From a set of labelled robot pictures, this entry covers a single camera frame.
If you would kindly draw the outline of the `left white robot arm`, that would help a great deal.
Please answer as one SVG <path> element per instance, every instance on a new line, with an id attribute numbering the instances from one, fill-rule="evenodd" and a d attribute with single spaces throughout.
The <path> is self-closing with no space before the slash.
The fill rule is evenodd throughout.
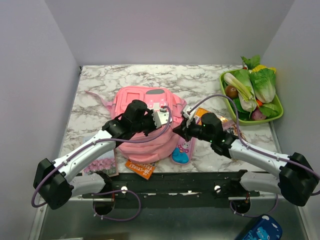
<path id="1" fill-rule="evenodd" d="M 71 184 L 77 174 L 101 155 L 130 142 L 136 133 L 149 133 L 161 127 L 158 114 L 141 100 L 133 100 L 124 113 L 107 121 L 90 140 L 54 161 L 41 160 L 33 181 L 35 194 L 56 210 L 72 197 Z"/>

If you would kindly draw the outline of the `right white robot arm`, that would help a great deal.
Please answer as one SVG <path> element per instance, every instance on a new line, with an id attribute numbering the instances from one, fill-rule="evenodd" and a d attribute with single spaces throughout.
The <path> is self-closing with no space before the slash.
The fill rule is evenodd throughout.
<path id="1" fill-rule="evenodd" d="M 246 172 L 230 183 L 230 191 L 241 196 L 247 191 L 263 191 L 282 195 L 288 202 L 303 207 L 319 183 L 319 176 L 313 171 L 307 159 L 300 153 L 280 154 L 256 147 L 223 129 L 221 120 L 212 112 L 205 113 L 197 124 L 184 118 L 173 132 L 189 141 L 196 138 L 210 143 L 212 150 L 229 159 L 237 159 L 265 170 L 271 178 L 258 179 Z"/>

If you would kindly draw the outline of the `pink cat pencil case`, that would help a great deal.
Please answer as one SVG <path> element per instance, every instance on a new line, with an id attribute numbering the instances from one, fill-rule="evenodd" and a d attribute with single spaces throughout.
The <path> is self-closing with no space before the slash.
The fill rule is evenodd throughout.
<path id="1" fill-rule="evenodd" d="M 172 161 L 179 165 L 188 164 L 193 155 L 195 142 L 195 138 L 186 141 L 185 139 L 180 137 L 174 151 L 171 154 Z"/>

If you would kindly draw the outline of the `orange Treehouse book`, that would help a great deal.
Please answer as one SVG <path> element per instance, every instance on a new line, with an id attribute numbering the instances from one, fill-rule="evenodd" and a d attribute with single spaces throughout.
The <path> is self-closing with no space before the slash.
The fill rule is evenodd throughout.
<path id="1" fill-rule="evenodd" d="M 125 167 L 134 173 L 138 174 L 140 177 L 149 180 L 151 175 L 153 174 L 154 170 L 156 169 L 158 162 L 153 163 L 134 163 L 131 162 L 129 159 L 125 163 Z"/>

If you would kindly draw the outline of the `pink student backpack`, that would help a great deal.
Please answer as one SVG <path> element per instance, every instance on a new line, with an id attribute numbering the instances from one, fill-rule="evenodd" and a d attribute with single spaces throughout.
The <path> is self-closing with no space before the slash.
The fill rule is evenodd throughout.
<path id="1" fill-rule="evenodd" d="M 166 88 L 127 86 L 113 101 L 96 93 L 111 120 L 103 126 L 124 157 L 138 164 L 150 164 L 168 157 L 180 137 L 173 132 L 182 120 L 186 101 Z"/>

